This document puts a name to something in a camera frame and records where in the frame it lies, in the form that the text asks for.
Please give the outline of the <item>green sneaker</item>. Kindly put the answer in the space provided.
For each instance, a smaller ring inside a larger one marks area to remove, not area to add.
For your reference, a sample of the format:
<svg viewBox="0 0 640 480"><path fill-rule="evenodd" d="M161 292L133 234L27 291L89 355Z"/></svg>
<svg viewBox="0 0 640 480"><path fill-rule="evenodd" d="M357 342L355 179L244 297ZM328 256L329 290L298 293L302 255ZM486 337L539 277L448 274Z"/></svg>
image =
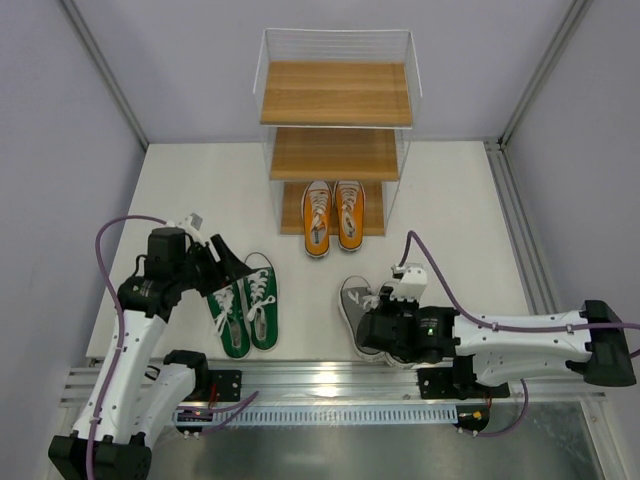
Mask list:
<svg viewBox="0 0 640 480"><path fill-rule="evenodd" d="M208 295L207 303L224 353L231 359L245 358L250 352L251 342L238 285L233 283Z"/></svg>
<svg viewBox="0 0 640 480"><path fill-rule="evenodd" d="M246 322L255 348L273 350L279 340L278 281L273 263L262 252L249 253L244 263L251 274L244 278Z"/></svg>

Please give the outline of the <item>grey sneaker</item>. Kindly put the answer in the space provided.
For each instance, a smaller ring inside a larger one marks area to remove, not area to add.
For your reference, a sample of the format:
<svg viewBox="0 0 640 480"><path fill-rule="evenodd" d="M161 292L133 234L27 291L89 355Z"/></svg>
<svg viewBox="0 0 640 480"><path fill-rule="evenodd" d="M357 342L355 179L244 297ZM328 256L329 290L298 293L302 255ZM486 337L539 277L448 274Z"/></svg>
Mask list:
<svg viewBox="0 0 640 480"><path fill-rule="evenodd" d="M402 370L412 369L416 365L415 360L408 354L399 355L386 352L384 360L389 366Z"/></svg>
<svg viewBox="0 0 640 480"><path fill-rule="evenodd" d="M363 347L357 343L357 329L364 315L376 308L379 296L373 292L370 283L360 275L347 277L338 292L338 306L341 316L351 334L352 343L359 357L368 362L381 361L382 351Z"/></svg>

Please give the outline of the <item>orange sneaker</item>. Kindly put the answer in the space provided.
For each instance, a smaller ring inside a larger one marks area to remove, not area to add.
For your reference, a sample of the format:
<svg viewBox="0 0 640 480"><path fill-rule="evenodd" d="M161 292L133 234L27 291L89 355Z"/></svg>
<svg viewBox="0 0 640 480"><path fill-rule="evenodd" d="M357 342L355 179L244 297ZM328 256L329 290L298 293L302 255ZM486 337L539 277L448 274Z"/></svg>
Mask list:
<svg viewBox="0 0 640 480"><path fill-rule="evenodd" d="M357 251L364 237L364 187L355 180L338 181L334 187L334 200L338 214L339 245L345 251Z"/></svg>
<svg viewBox="0 0 640 480"><path fill-rule="evenodd" d="M315 180L305 189L301 200L303 237L306 253L312 258L322 258L330 246L330 215L332 196L329 184Z"/></svg>

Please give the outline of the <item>white wire wooden shoe shelf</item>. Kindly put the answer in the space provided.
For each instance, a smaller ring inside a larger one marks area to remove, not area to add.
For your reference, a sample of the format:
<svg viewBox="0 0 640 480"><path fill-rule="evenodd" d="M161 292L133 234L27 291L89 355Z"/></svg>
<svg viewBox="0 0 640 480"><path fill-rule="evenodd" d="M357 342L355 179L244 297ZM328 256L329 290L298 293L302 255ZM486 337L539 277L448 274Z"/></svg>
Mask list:
<svg viewBox="0 0 640 480"><path fill-rule="evenodd" d="M302 234L308 185L349 180L384 235L423 96L411 31L268 28L253 94L279 234Z"/></svg>

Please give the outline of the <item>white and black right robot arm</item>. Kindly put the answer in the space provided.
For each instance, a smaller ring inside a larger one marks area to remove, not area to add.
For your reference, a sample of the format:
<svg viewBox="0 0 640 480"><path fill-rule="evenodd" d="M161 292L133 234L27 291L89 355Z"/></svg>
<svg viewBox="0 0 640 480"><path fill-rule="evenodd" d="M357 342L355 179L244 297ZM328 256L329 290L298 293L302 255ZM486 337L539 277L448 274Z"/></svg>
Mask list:
<svg viewBox="0 0 640 480"><path fill-rule="evenodd" d="M579 376L614 388L637 382L625 325L603 301L552 315L481 316L474 323L456 308L421 307L391 293L391 286L378 293L367 285L342 290L356 349L398 367L449 360L462 397L475 386L540 377Z"/></svg>

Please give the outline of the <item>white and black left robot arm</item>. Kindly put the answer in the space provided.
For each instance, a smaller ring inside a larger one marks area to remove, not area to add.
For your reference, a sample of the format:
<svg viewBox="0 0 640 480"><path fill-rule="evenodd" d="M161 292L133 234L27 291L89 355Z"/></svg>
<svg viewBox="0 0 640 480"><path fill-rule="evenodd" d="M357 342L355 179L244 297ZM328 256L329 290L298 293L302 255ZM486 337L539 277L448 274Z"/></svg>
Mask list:
<svg viewBox="0 0 640 480"><path fill-rule="evenodd" d="M147 392L143 378L184 293L220 293L252 274L215 235L200 242L178 226L149 234L136 272L114 296L116 319L104 365L70 434L53 437L48 457L65 479L144 479L154 445L178 406L211 388L207 357L173 350Z"/></svg>

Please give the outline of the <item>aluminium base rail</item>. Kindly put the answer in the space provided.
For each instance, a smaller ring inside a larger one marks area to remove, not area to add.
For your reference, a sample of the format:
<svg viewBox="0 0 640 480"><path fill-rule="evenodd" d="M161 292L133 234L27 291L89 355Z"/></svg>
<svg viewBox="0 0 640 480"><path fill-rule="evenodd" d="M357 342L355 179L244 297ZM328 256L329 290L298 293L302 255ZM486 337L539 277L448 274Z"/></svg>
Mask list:
<svg viewBox="0 0 640 480"><path fill-rule="evenodd" d="M91 395L102 362L71 368L54 405L83 407ZM240 370L241 399L259 391L257 404L338 405L399 403L472 403L477 399L421 399L417 369L398 369L363 361L210 360L213 370ZM604 389L578 379L526 380L531 403L602 402Z"/></svg>

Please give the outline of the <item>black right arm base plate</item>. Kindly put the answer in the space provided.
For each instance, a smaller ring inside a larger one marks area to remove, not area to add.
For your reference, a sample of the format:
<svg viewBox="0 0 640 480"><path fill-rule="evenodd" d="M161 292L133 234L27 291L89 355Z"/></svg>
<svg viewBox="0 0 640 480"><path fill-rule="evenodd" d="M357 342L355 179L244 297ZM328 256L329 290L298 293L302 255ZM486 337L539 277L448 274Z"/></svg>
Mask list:
<svg viewBox="0 0 640 480"><path fill-rule="evenodd" d="M454 367L417 370L420 397L424 400L503 399L510 397L507 383L496 387L481 385L473 372Z"/></svg>

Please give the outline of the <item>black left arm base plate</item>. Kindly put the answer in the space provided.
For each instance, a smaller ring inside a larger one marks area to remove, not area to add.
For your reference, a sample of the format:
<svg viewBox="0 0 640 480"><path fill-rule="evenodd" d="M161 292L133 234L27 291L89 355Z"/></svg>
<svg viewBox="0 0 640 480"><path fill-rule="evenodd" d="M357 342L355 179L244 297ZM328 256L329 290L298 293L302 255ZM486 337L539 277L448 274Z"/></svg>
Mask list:
<svg viewBox="0 0 640 480"><path fill-rule="evenodd" d="M241 370L210 370L204 400L213 404L238 402L241 399L242 377Z"/></svg>

